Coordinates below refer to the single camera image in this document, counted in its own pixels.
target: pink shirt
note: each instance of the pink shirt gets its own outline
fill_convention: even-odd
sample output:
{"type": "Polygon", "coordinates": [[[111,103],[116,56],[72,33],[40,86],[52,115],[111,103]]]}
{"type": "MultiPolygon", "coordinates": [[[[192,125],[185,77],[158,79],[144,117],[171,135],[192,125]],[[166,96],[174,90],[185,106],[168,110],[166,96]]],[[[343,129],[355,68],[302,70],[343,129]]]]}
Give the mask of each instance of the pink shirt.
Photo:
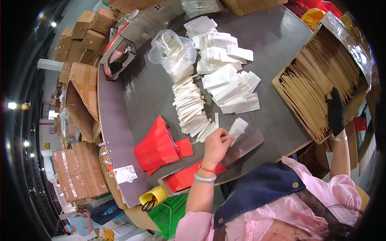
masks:
{"type": "MultiPolygon", "coordinates": [[[[291,167],[301,178],[307,189],[342,223],[353,226],[361,208],[361,197],[354,182],[347,175],[337,175],[329,183],[313,177],[308,169],[292,158],[282,157],[282,162],[291,167]]],[[[287,195],[258,209],[241,214],[225,224],[226,240],[260,241],[274,220],[294,225],[313,237],[327,229],[324,218],[315,216],[311,209],[296,194],[287,195]]],[[[208,212],[188,212],[177,226],[176,240],[212,241],[213,215],[208,212]]]]}

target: scissors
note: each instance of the scissors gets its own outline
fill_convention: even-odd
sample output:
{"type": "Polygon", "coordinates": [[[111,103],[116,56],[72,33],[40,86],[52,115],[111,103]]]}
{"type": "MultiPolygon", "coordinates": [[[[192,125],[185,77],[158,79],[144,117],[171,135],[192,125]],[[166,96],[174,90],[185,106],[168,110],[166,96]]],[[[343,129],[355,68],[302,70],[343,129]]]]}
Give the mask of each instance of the scissors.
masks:
{"type": "Polygon", "coordinates": [[[147,201],[142,206],[142,212],[149,212],[152,208],[154,208],[154,205],[156,204],[157,198],[155,196],[152,197],[150,201],[147,201]]]}

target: black glove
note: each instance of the black glove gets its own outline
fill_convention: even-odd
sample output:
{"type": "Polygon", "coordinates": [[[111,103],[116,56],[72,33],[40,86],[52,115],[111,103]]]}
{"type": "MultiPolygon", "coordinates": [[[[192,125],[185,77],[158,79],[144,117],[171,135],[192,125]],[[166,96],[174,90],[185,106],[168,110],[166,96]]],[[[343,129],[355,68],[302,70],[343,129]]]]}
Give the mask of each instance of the black glove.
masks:
{"type": "Polygon", "coordinates": [[[334,136],[337,136],[344,129],[343,102],[339,97],[338,90],[334,87],[331,91],[332,99],[327,99],[327,118],[334,136]]]}

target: warning sign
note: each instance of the warning sign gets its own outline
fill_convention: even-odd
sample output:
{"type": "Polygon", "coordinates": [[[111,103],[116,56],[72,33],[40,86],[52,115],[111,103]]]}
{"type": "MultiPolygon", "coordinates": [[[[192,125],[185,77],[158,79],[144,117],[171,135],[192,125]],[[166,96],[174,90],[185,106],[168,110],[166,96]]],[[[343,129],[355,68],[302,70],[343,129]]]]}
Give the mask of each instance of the warning sign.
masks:
{"type": "Polygon", "coordinates": [[[50,146],[49,142],[44,142],[43,146],[44,146],[45,150],[50,150],[51,149],[51,146],[50,146]]]}

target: gray table surface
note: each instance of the gray table surface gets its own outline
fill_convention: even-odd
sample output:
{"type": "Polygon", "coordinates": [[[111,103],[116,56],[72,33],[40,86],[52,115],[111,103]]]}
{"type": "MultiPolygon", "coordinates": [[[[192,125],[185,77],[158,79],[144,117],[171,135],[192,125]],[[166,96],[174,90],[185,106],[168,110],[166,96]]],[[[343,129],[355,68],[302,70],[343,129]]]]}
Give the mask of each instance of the gray table surface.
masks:
{"type": "MultiPolygon", "coordinates": [[[[312,32],[295,14],[281,5],[241,17],[230,11],[208,16],[218,23],[219,32],[230,33],[238,39],[239,47],[253,50],[254,61],[244,65],[243,70],[254,72],[262,80],[255,90],[261,109],[237,115],[224,115],[212,101],[212,96],[202,88],[201,79],[195,81],[205,96],[204,110],[208,118],[214,120],[214,113],[218,112],[220,127],[227,128],[237,117],[241,117],[249,123],[246,131],[258,128],[264,135],[262,145],[231,164],[228,171],[218,177],[218,182],[223,183],[244,175],[262,163],[273,162],[282,155],[293,153],[311,140],[271,81],[302,48],[312,32]]],[[[185,36],[185,22],[181,15],[168,28],[185,36]]],[[[137,57],[120,76],[136,145],[145,138],[158,115],[169,125],[175,141],[189,137],[181,132],[177,112],[172,106],[173,83],[160,64],[149,62],[147,54],[150,49],[149,40],[137,50],[137,57]]],[[[196,143],[192,147],[193,156],[162,166],[149,177],[150,183],[157,186],[158,178],[201,160],[204,144],[196,143]]]]}

